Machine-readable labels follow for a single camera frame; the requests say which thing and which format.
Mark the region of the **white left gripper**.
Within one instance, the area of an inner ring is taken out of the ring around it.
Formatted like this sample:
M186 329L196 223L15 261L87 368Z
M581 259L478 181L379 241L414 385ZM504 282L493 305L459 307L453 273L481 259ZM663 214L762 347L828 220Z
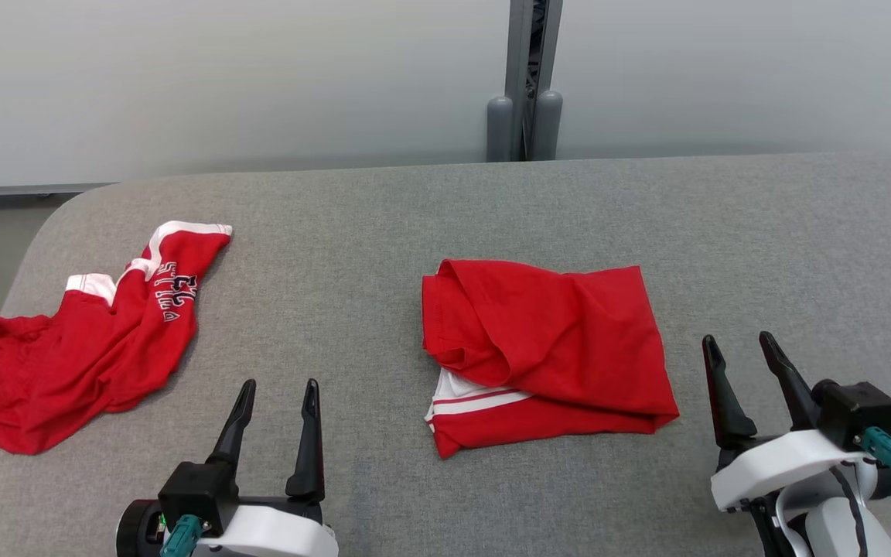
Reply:
M255 395L257 381L248 378L209 455L210 464L237 465ZM307 381L300 415L298 454L285 494L297 503L321 503L326 496L324 441L315 378ZM116 528L114 553L117 557L337 557L340 552L328 525L270 505L240 505L220 537L202 536L205 528L206 523L185 515L169 529L157 500L132 501Z

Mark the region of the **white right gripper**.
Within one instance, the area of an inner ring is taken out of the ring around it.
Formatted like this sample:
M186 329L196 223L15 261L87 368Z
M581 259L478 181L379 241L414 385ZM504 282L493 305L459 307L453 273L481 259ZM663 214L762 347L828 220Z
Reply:
M713 416L715 444L725 456L711 476L711 493L720 511L766 496L830 471L841 462L862 464L875 457L866 451L842 450L817 429L819 412L812 391L770 331L758 335L768 370L777 377L791 419L791 431L756 439L757 427L743 411L728 381L727 362L712 335L702 339L702 353Z

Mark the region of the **red jersey shirt number 23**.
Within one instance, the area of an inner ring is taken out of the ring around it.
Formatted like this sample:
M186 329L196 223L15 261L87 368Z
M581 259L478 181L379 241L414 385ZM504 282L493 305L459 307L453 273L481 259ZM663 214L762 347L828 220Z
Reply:
M639 267L559 274L446 258L421 283L423 349L439 368L425 423L439 457L678 419Z

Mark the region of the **red jersey with white trim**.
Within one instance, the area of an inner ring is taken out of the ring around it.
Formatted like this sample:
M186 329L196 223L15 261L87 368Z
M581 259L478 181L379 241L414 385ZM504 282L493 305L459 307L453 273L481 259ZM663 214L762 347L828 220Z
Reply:
M117 278L71 275L53 315L0 317L0 449L36 455L166 386L226 224L160 225Z

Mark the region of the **grey partition post with feet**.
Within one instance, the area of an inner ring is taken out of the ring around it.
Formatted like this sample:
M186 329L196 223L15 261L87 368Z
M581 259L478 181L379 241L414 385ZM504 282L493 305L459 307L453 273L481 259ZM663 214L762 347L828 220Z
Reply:
M565 0L509 0L504 93L486 105L486 162L554 161L563 97L552 88Z

